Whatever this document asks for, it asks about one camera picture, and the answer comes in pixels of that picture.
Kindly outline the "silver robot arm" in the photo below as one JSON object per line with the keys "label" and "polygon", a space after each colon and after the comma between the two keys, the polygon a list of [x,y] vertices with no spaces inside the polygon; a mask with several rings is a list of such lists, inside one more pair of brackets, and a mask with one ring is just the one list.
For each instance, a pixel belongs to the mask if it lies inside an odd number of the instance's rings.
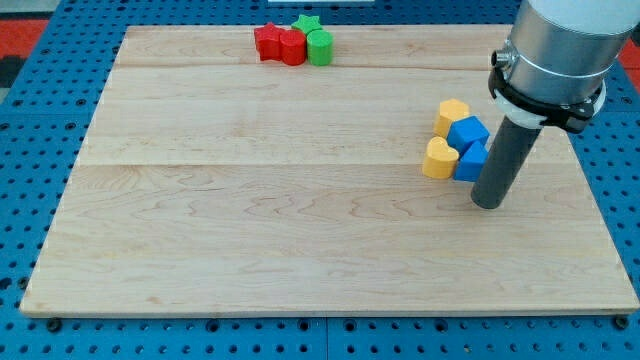
{"label": "silver robot arm", "polygon": [[489,89],[512,123],[582,132],[602,109],[604,79],[639,23],[639,0],[525,0]]}

